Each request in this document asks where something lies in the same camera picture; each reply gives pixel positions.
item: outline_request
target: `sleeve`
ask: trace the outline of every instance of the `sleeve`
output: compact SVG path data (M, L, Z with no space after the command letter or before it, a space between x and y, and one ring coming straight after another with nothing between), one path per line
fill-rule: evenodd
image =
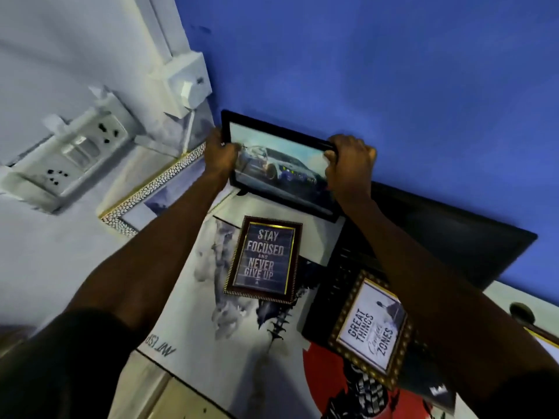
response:
M0 418L107 417L136 342L109 313L62 313L0 360Z
M557 409L559 373L539 370L505 382L483 406L480 419L495 417L549 417Z

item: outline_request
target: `hand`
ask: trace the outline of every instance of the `hand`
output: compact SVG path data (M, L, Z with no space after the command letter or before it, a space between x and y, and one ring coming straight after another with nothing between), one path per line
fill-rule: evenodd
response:
M377 151L354 136L334 135L328 139L338 149L336 154L327 150L324 157L330 165L326 168L328 187L345 210L354 202L371 199L371 174Z
M221 130L219 128L212 129L206 140L206 150L204 151L206 170L204 173L224 177L227 180L235 167L239 150L240 146L238 144L228 143L222 146Z

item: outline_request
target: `black monitor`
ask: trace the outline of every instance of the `black monitor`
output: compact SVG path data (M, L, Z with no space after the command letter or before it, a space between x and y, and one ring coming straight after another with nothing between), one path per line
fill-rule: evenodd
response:
M538 237L506 223L451 207L400 189L371 183L382 213L438 259L485 289ZM348 221L339 244L374 255L361 232Z

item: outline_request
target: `blue wall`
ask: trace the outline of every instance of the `blue wall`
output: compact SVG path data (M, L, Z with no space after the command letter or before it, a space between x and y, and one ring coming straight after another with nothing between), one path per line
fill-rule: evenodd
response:
M375 180L538 233L501 280L559 304L559 0L176 2L214 115L353 133Z

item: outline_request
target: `forearm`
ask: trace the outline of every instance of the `forearm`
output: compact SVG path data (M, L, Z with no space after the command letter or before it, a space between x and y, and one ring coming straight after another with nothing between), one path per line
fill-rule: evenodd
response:
M390 222L373 201L347 210L442 370L471 406L513 376L557 367L504 310Z
M147 334L155 325L227 175L204 173L160 217L88 276L68 310L95 307Z

